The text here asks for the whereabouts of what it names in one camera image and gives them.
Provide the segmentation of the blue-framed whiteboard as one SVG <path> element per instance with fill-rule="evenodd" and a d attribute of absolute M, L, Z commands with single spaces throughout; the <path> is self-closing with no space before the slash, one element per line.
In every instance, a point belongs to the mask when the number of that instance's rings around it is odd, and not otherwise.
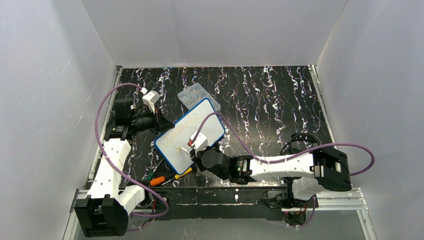
<path fill-rule="evenodd" d="M 198 130 L 206 116 L 214 112 L 211 101 L 204 98 L 178 119 L 174 128 L 155 139 L 154 144 L 157 150 L 177 174 L 184 173 L 193 163 L 190 155 L 181 148 L 190 148 L 188 146 L 190 136 Z M 218 116 L 212 115 L 207 119 L 200 133 L 207 137 L 208 144 L 212 146 L 225 135 L 226 129 Z"/>

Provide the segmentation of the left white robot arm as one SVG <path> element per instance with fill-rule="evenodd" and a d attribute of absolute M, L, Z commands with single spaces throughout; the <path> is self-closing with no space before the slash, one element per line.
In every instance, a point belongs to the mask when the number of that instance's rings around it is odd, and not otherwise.
<path fill-rule="evenodd" d="M 132 184 L 120 190 L 125 162 L 132 142 L 146 130 L 160 135 L 175 125 L 167 120 L 154 99 L 143 99 L 144 109 L 131 98 L 114 102 L 114 114 L 107 122 L 102 158 L 93 184 L 85 198 L 75 203 L 75 213 L 85 237 L 123 236 L 127 232 L 129 215 L 145 200 L 146 190 Z"/>

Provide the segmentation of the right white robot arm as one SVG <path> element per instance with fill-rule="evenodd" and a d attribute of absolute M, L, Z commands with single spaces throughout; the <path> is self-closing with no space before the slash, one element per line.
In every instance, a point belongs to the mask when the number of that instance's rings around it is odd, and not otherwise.
<path fill-rule="evenodd" d="M 228 156 L 216 147 L 192 149 L 190 159 L 200 171 L 209 171 L 222 180 L 238 185 L 291 178 L 287 197 L 307 201 L 324 190 L 348 192 L 352 189 L 347 155 L 333 147 L 314 148 L 301 155 L 286 155 L 282 160 L 250 155 Z"/>

